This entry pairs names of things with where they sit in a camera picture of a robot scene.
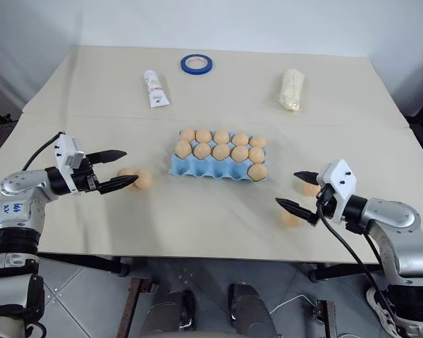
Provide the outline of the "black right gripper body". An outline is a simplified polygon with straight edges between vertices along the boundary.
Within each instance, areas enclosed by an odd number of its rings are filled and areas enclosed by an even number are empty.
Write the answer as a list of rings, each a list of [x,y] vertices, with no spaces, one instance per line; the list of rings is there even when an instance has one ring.
[[[337,200],[334,197],[334,194],[335,190],[329,183],[326,183],[317,194],[316,221],[320,219],[319,208],[321,208],[321,213],[325,218],[332,219],[337,207]]]

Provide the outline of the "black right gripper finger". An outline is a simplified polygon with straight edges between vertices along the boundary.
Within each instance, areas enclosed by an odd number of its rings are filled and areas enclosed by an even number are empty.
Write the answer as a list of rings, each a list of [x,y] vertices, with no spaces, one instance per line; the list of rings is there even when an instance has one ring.
[[[317,182],[318,173],[310,172],[310,171],[299,171],[293,173],[294,176],[301,179],[303,182],[306,182],[307,184],[313,184],[315,186],[319,186],[319,183]]]
[[[287,226],[299,226],[303,223],[315,226],[318,223],[315,220],[316,213],[303,208],[299,203],[282,198],[275,198],[275,200],[283,209],[281,218]]]

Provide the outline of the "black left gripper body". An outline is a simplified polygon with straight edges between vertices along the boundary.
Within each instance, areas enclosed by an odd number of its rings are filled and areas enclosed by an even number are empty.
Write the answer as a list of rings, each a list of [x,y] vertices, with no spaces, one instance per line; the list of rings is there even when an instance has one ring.
[[[77,169],[73,169],[71,178],[79,192],[92,192],[99,188],[99,180],[87,158],[82,159]]]

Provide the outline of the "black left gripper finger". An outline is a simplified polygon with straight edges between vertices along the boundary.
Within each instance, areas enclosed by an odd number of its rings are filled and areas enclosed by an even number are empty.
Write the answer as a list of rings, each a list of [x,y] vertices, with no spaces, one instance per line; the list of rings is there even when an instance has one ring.
[[[99,151],[96,153],[88,154],[87,159],[91,165],[94,165],[98,163],[110,163],[113,161],[117,161],[118,159],[126,155],[127,153],[125,151],[106,150],[106,151]]]
[[[114,192],[133,184],[138,178],[138,175],[122,175],[113,177],[107,182],[99,183],[97,191],[100,194]]]

